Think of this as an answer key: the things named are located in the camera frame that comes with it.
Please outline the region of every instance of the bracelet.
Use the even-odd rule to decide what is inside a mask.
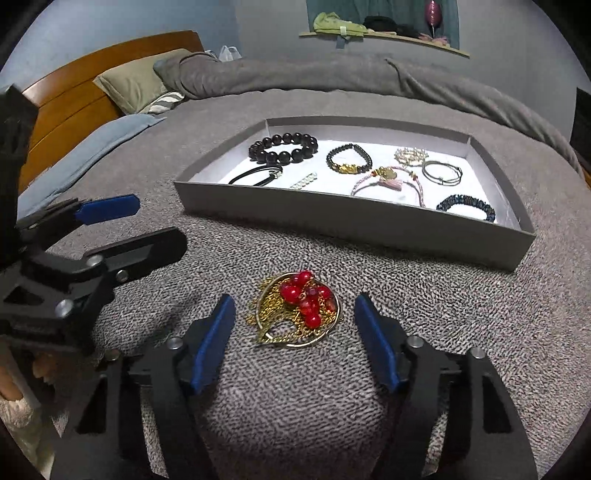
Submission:
[[[429,165],[441,165],[442,167],[447,167],[451,170],[453,170],[453,172],[456,174],[456,177],[454,179],[449,179],[449,180],[445,180],[442,177],[436,177],[435,175],[431,175],[428,171],[427,171],[427,167]],[[421,171],[423,172],[423,175],[425,175],[425,177],[427,177],[428,180],[432,181],[433,183],[437,183],[439,185],[447,185],[448,187],[455,187],[457,185],[460,184],[460,182],[462,181],[462,169],[460,167],[456,167],[455,165],[452,165],[450,163],[443,163],[437,160],[429,160],[429,161],[425,161],[423,162],[423,167],[421,169]]]
[[[268,183],[271,183],[273,180],[281,177],[281,174],[283,173],[283,167],[281,165],[276,165],[276,166],[272,166],[272,167],[270,167],[268,165],[262,165],[260,167],[255,167],[252,170],[248,170],[244,173],[241,173],[237,177],[234,177],[232,180],[230,180],[228,182],[228,185],[232,185],[237,180],[243,179],[244,177],[248,177],[249,175],[252,175],[253,173],[256,173],[258,171],[265,171],[265,170],[270,170],[269,176],[267,178],[265,178],[264,180],[261,180],[260,182],[255,183],[253,185],[253,187],[262,187],[263,185],[267,185]]]
[[[447,212],[454,205],[468,205],[470,207],[477,208],[486,213],[486,221],[494,222],[496,218],[495,209],[488,203],[478,200],[477,198],[470,197],[469,195],[450,195],[437,205],[436,210]]]
[[[316,172],[312,172],[309,175],[306,175],[299,182],[294,183],[290,188],[292,190],[301,190],[306,185],[309,185],[310,183],[312,183],[313,181],[315,181],[317,178],[318,178],[318,174]]]
[[[337,165],[335,162],[333,162],[332,159],[337,153],[344,152],[345,150],[348,150],[350,148],[355,150],[357,154],[365,160],[365,165],[351,165],[348,163]],[[326,164],[329,166],[331,170],[334,170],[337,173],[350,173],[353,175],[357,175],[358,173],[366,173],[367,171],[370,171],[373,162],[371,160],[371,157],[363,148],[361,148],[359,145],[348,143],[346,145],[336,147],[334,150],[331,150],[329,154],[326,156]]]
[[[410,175],[410,177],[414,180],[415,183],[412,183],[410,181],[397,180],[398,174],[394,170],[401,170],[405,173],[408,173]],[[372,171],[369,175],[367,175],[366,177],[363,177],[361,180],[359,180],[355,184],[355,186],[353,187],[353,190],[351,190],[351,196],[355,196],[355,194],[358,192],[361,184],[363,182],[365,182],[366,180],[369,180],[371,177],[379,177],[377,185],[380,185],[382,187],[389,187],[389,188],[392,188],[392,189],[398,190],[398,191],[402,190],[403,183],[410,185],[418,193],[419,206],[421,206],[423,208],[425,207],[423,187],[422,187],[421,183],[418,181],[417,174],[413,171],[407,170],[404,167],[380,167],[380,168],[377,168],[376,170]]]
[[[265,152],[266,148],[271,148],[272,145],[285,145],[293,143],[294,145],[302,145],[302,148],[295,148],[289,153],[283,151],[279,154],[277,152]],[[248,147],[248,157],[251,161],[257,163],[266,163],[268,167],[276,165],[286,166],[290,163],[300,163],[304,159],[312,158],[318,152],[318,140],[311,135],[302,135],[299,132],[292,134],[273,135],[273,137],[265,137],[262,141],[254,142]]]
[[[394,159],[405,167],[421,167],[429,154],[422,148],[399,148]]]

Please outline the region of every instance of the wooden shelf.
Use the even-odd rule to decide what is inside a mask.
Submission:
[[[316,32],[302,32],[302,33],[300,33],[300,37],[324,37],[324,36],[336,37],[337,34],[326,34],[326,33],[317,34]],[[400,35],[394,35],[391,33],[384,33],[384,32],[366,33],[366,34],[363,34],[363,37],[381,38],[383,40],[394,40],[394,41],[403,41],[403,42],[407,42],[407,43],[416,43],[419,45],[424,45],[426,47],[431,47],[431,48],[436,48],[438,50],[448,51],[450,53],[465,57],[467,59],[470,58],[470,54],[468,52],[458,50],[456,48],[443,47],[441,45],[437,45],[436,43],[432,43],[432,42],[424,41],[424,40],[419,40],[418,38],[402,37]]]

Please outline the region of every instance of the black cord bracelet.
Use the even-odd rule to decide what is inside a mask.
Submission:
[[[436,210],[447,212],[454,205],[468,205],[470,207],[478,208],[479,210],[482,210],[486,213],[487,222],[495,221],[495,209],[488,203],[478,200],[477,198],[470,197],[469,195],[450,195],[435,208]]]
[[[428,171],[427,171],[427,167],[429,165],[441,165],[442,167],[447,167],[450,170],[453,170],[453,172],[456,174],[456,177],[453,179],[449,179],[446,180],[442,177],[436,177],[435,175],[431,175]],[[423,175],[425,175],[425,177],[427,178],[427,180],[432,181],[433,183],[437,183],[439,185],[446,185],[448,187],[455,187],[457,185],[460,184],[460,182],[462,181],[462,169],[460,167],[456,167],[455,165],[452,165],[450,163],[443,163],[437,160],[428,160],[423,162],[423,167],[421,168],[421,171],[423,172]]]
[[[289,153],[283,151],[277,152],[265,152],[266,148],[271,148],[273,145],[278,146],[281,143],[289,145],[302,145],[301,148],[295,148]],[[301,134],[299,132],[292,134],[273,135],[273,137],[265,137],[261,141],[254,142],[248,147],[248,157],[251,161],[256,161],[260,164],[267,164],[269,167],[276,165],[286,166],[290,163],[300,163],[303,160],[312,158],[314,154],[318,152],[318,140],[308,134]]]
[[[337,153],[344,152],[352,148],[357,152],[357,154],[365,160],[365,165],[351,165],[349,163],[344,163],[342,165],[337,165],[333,162],[333,157]],[[336,147],[335,149],[329,151],[329,154],[326,156],[326,164],[329,166],[331,170],[334,170],[337,173],[350,173],[350,174],[358,174],[358,173],[366,173],[371,170],[373,162],[369,154],[361,148],[359,145],[348,143],[346,145],[341,145],[340,147]]]
[[[232,180],[230,180],[228,182],[228,185],[232,185],[237,180],[243,179],[244,177],[248,177],[249,175],[252,175],[253,173],[256,173],[258,171],[265,171],[265,170],[271,171],[269,173],[269,176],[267,178],[265,178],[264,180],[261,180],[261,181],[255,183],[253,185],[253,187],[262,187],[263,185],[267,185],[268,183],[271,183],[273,180],[281,177],[281,174],[283,173],[283,167],[281,165],[273,165],[272,167],[270,167],[269,165],[261,165],[260,167],[255,167],[252,170],[248,170],[244,173],[241,173],[237,177],[234,177]]]

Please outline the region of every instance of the white wall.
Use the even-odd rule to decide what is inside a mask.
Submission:
[[[28,87],[93,51],[134,38],[194,30],[203,47],[239,47],[232,0],[54,0],[0,72],[0,87]]]
[[[306,0],[235,0],[242,52],[252,58],[309,58],[335,51],[335,40],[298,38],[308,30]],[[438,66],[507,93],[567,138],[577,87],[591,81],[556,26],[531,0],[457,0],[466,59],[415,44],[364,38],[345,51],[388,53]]]

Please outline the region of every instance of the gray blanket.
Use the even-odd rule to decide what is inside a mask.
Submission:
[[[521,197],[538,233],[514,273],[349,245],[297,232],[183,213],[173,179],[201,155],[264,118],[359,116],[419,122],[473,135]],[[249,92],[190,101],[119,146],[68,192],[135,193],[137,215],[79,228],[54,250],[85,250],[166,226],[189,240],[184,258],[119,287],[95,327],[99,348],[144,351],[184,333],[220,294],[236,300],[217,387],[197,419],[222,480],[363,480],[384,448],[393,409],[376,386],[353,321],[367,291],[378,309],[438,348],[484,347],[507,385],[539,474],[562,454],[591,405],[591,191],[549,146],[478,116],[359,92]],[[311,269],[343,301],[326,341],[302,351],[256,348],[245,318],[259,282]],[[158,454],[146,411],[152,464]],[[430,449],[434,464],[442,428]]]
[[[493,87],[442,70],[378,56],[336,55],[323,60],[289,62],[243,59],[222,63],[204,53],[170,58],[154,65],[154,70],[169,89],[194,100],[271,89],[305,89],[378,93],[446,105],[551,146],[583,177],[572,147],[541,116]]]

